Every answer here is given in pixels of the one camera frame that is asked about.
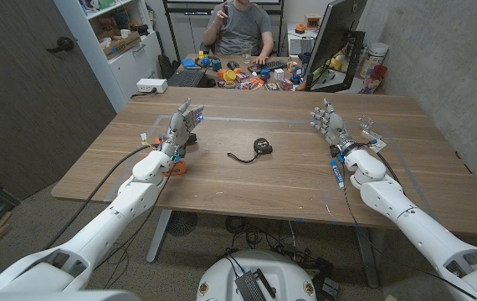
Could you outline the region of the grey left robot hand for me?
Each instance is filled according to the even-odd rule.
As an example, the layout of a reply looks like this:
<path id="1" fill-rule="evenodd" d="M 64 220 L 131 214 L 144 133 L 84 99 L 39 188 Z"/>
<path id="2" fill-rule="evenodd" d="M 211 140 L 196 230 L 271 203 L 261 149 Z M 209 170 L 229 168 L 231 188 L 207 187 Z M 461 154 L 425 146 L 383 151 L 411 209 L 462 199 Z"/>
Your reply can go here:
<path id="1" fill-rule="evenodd" d="M 204 105 L 189 109 L 191 100 L 187 99 L 171 115 L 163 141 L 157 148 L 167 156 L 174 156 L 183 148 L 193 129 L 203 120 Z"/>

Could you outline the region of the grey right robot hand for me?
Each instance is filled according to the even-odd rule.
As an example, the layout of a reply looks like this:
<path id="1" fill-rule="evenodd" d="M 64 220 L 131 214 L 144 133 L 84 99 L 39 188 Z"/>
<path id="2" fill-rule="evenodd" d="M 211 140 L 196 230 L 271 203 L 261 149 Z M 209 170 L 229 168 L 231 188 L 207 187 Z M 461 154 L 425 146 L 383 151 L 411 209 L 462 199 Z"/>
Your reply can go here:
<path id="1" fill-rule="evenodd" d="M 310 116 L 313 118 L 310 125 L 317 129 L 331 148 L 337 148 L 341 157 L 348 156 L 359 148 L 359 144 L 351 137 L 343 119 L 335 111 L 333 104 L 323 99 L 324 107 L 315 107 Z"/>

